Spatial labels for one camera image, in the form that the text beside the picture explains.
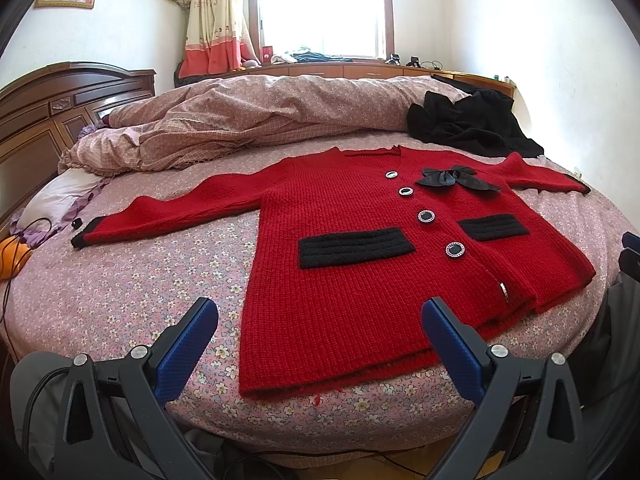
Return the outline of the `red knit cardigan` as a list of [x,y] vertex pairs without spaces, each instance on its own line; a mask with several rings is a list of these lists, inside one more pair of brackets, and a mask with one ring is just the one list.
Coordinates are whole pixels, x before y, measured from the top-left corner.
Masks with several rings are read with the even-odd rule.
[[485,164],[394,146],[217,174],[172,200],[91,220],[76,248],[142,240],[257,211],[239,390],[283,400],[433,365],[420,311],[438,297],[481,335],[574,297],[596,271],[521,199],[587,185],[519,154]]

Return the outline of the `clothes on window sill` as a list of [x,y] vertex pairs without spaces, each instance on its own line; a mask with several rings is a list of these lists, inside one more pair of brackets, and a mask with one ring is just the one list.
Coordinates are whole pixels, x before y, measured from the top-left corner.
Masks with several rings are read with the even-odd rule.
[[342,56],[325,55],[314,51],[299,51],[299,52],[282,52],[273,53],[271,57],[272,65],[279,64],[297,64],[297,63],[341,63],[350,62],[350,58],[343,58]]

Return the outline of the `orange object by bed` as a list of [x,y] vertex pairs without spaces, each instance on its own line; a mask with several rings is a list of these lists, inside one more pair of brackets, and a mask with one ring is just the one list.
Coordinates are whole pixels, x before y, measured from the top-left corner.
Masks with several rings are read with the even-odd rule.
[[17,235],[2,240],[0,247],[0,280],[7,281],[15,278],[24,268],[32,255],[32,248]]

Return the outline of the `white lilac pillow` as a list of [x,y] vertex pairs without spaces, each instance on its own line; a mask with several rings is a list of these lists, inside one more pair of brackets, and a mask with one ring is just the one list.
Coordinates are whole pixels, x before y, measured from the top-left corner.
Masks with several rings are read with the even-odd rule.
[[20,236],[31,248],[38,246],[78,218],[110,181],[83,169],[66,170],[14,214],[9,234]]

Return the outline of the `black garment pile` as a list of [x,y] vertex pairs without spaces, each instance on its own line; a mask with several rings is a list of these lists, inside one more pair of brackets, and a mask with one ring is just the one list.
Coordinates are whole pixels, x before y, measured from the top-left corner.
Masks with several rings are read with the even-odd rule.
[[465,97],[451,102],[443,94],[427,91],[421,105],[408,109],[408,133],[413,139],[485,157],[544,154],[544,148],[523,133],[510,96],[438,75],[433,78],[464,92]]

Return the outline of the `pink floral duvet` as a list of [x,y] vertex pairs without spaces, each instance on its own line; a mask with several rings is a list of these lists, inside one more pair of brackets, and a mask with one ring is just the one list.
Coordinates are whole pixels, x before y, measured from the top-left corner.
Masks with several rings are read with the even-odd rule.
[[466,92],[431,76],[388,79],[244,75],[207,79],[115,108],[104,127],[63,152],[58,171],[103,177],[182,169],[243,148],[342,136],[401,132],[428,92],[450,103]]

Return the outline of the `dark wooden headboard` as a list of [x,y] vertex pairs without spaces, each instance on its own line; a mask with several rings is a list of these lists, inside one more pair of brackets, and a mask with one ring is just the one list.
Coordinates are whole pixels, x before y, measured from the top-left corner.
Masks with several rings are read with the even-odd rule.
[[82,128],[155,94],[154,70],[97,62],[48,65],[1,90],[1,235],[12,216],[58,174]]

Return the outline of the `cream and red curtain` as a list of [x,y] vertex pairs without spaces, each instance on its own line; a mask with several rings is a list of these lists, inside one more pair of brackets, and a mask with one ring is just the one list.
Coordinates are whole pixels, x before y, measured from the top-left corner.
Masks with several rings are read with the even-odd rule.
[[190,0],[181,78],[235,72],[256,60],[244,4],[245,0]]

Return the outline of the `wooden window frame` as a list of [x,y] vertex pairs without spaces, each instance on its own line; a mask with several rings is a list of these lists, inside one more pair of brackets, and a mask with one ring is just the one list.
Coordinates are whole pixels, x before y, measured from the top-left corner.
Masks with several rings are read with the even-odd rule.
[[247,0],[250,38],[277,54],[300,49],[354,60],[395,51],[393,0]]

